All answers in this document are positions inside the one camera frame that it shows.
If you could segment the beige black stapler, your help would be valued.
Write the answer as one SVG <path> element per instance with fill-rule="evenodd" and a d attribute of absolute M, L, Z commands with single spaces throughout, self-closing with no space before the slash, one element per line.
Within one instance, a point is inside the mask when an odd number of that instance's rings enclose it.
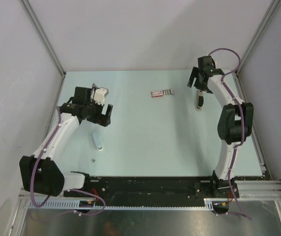
<path fill-rule="evenodd" d="M 196 110 L 201 111 L 204 105 L 204 96 L 203 96 L 203 91 L 198 90 L 197 91 L 197 100 L 196 100 Z"/>

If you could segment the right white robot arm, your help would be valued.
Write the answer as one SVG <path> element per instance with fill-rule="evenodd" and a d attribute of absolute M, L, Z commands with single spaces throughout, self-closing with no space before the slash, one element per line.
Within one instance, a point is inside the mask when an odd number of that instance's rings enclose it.
<path fill-rule="evenodd" d="M 191 204 L 238 197 L 234 165 L 254 107 L 210 56 L 188 70 L 113 71 L 101 85 L 113 109 L 91 186 L 110 205 Z"/>

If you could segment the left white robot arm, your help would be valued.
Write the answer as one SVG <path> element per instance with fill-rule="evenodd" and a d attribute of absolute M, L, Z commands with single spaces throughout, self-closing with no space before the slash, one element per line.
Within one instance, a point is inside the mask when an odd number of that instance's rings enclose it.
<path fill-rule="evenodd" d="M 19 167 L 23 188 L 31 194 L 58 196 L 74 189 L 84 197 L 90 194 L 92 185 L 85 181 L 85 173 L 64 173 L 57 160 L 71 135 L 83 121 L 107 127 L 111 123 L 113 106 L 109 104 L 103 113 L 109 90 L 93 85 L 91 88 L 76 87 L 74 95 L 57 108 L 58 119 L 42 144 L 31 156 L 23 156 Z"/>

